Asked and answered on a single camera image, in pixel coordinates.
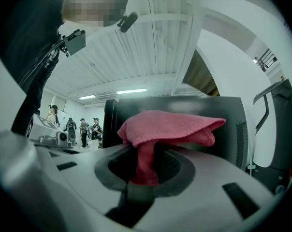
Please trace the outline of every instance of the railing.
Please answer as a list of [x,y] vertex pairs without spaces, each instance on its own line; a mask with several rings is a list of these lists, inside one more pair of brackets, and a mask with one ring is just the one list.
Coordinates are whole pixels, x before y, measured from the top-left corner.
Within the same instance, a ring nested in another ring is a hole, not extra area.
[[275,55],[272,53],[270,49],[267,49],[267,51],[262,55],[262,57],[259,60],[257,60],[257,65],[265,72],[276,61],[277,58],[275,57]]

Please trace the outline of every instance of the white shirt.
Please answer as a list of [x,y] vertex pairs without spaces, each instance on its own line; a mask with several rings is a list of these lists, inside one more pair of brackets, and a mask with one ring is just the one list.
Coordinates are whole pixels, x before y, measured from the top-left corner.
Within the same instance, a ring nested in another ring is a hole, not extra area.
[[47,120],[49,122],[51,122],[53,125],[56,123],[56,115],[54,114],[50,114],[48,117],[47,117]]

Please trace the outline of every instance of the ceiling light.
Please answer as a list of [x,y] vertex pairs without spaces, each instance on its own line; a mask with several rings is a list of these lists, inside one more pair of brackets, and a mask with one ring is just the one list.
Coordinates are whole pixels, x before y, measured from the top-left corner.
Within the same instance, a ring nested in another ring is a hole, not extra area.
[[89,95],[89,96],[80,97],[79,99],[85,100],[85,99],[90,99],[90,98],[96,98],[96,97],[94,95]]
[[147,89],[133,89],[133,90],[125,90],[125,91],[117,91],[117,94],[128,94],[128,93],[137,93],[137,92],[146,92]]

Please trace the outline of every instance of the camera lens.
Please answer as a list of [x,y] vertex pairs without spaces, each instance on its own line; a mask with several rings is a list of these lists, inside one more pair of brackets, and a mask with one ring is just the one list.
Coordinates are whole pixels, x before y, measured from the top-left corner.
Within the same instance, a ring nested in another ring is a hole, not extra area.
[[61,133],[59,136],[61,141],[66,141],[67,140],[67,135],[65,133]]

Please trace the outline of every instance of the pink cloth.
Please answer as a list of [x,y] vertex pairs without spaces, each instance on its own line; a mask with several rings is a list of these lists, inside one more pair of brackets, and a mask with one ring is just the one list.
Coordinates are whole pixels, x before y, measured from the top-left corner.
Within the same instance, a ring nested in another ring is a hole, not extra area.
[[121,126],[118,135],[123,143],[132,143],[138,149],[136,175],[131,179],[139,185],[156,186],[158,177],[152,168],[154,144],[157,142],[178,145],[197,143],[211,146],[215,143],[212,130],[225,123],[223,118],[210,118],[163,111],[144,111]]

